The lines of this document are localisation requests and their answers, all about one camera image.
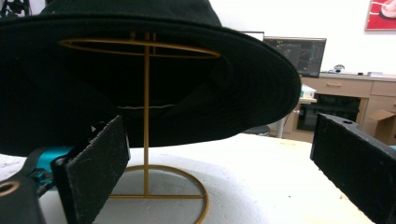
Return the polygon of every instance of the countertop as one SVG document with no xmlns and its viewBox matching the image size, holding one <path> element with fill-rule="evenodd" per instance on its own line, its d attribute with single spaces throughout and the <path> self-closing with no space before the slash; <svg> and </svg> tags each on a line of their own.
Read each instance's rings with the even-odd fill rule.
<svg viewBox="0 0 396 224">
<path fill-rule="evenodd" d="M 396 75 L 383 75 L 370 77 L 367 75 L 350 75 L 350 74 L 333 74 L 333 73 L 320 73 L 319 77 L 334 77 L 334 78 L 345 78 L 345 79 L 358 79 L 358 80 L 372 80 L 372 81 L 389 81 L 396 82 Z"/>
</svg>

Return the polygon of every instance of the monitor screen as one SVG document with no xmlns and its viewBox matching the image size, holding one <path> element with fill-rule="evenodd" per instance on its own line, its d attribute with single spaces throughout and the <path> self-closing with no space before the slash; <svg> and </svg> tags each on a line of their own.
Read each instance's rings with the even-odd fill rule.
<svg viewBox="0 0 396 224">
<path fill-rule="evenodd" d="M 263 42 L 289 59 L 302 77 L 319 77 L 325 38 L 265 36 Z"/>
</svg>

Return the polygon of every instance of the wooden cabinet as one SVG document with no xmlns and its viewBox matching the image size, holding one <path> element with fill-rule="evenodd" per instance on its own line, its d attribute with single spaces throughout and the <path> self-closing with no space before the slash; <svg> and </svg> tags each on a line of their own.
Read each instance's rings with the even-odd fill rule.
<svg viewBox="0 0 396 224">
<path fill-rule="evenodd" d="M 376 122 L 367 118 L 368 114 L 377 109 L 396 112 L 396 78 L 320 74 L 319 78 L 302 77 L 302 82 L 315 89 L 316 94 L 361 98 L 356 122 L 370 135 L 374 135 Z M 312 142 L 312 132 L 297 130 L 297 119 L 298 115 L 290 114 L 284 138 Z"/>
<path fill-rule="evenodd" d="M 373 82 L 369 80 L 342 79 L 331 77 L 307 78 L 302 82 L 317 90 L 317 93 L 328 95 L 344 95 L 369 97 Z"/>
</svg>

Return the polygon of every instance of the hat stand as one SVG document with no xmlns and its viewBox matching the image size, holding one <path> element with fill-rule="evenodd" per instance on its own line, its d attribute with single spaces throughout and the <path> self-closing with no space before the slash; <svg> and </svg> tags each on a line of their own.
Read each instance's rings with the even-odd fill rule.
<svg viewBox="0 0 396 224">
<path fill-rule="evenodd" d="M 120 51 L 118 49 L 101 49 L 98 47 L 84 46 L 84 43 L 99 45 L 125 45 L 125 46 L 141 46 L 144 47 L 144 52 L 135 51 Z M 127 167 L 125 172 L 136 172 L 143 170 L 143 194 L 112 194 L 110 198 L 116 199 L 194 199 L 203 201 L 203 207 L 200 215 L 195 223 L 201 223 L 206 215 L 208 208 L 208 194 L 204 185 L 193 175 L 190 175 L 180 169 L 164 166 L 164 165 L 150 165 L 149 164 L 149 59 L 150 57 L 164 57 L 164 58 L 192 58 L 192 59 L 210 59 L 218 58 L 219 53 L 210 49 L 203 49 L 194 46 L 179 45 L 174 43 L 163 43 L 156 41 L 156 35 L 145 33 L 144 40 L 136 40 L 136 33 L 131 33 L 130 39 L 109 39 L 109 38 L 74 38 L 66 39 L 59 42 L 59 44 L 71 48 L 88 50 L 99 53 L 112 53 L 130 56 L 144 56 L 144 164 Z M 156 48 L 173 49 L 174 53 L 160 54 Z M 159 170 L 171 172 L 174 175 L 179 175 L 187 178 L 194 186 L 200 190 L 200 194 L 151 194 L 149 192 L 149 171 Z"/>
</svg>

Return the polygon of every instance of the black hat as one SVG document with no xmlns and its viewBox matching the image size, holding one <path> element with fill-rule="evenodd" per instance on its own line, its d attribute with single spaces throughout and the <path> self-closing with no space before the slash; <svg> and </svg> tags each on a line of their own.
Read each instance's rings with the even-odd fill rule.
<svg viewBox="0 0 396 224">
<path fill-rule="evenodd" d="M 0 20 L 0 153 L 73 146 L 118 114 L 131 147 L 142 147 L 145 58 L 128 41 L 155 46 L 151 147 L 227 138 L 298 103 L 291 63 L 222 27 L 207 0 L 55 0 L 40 15 Z"/>
</svg>

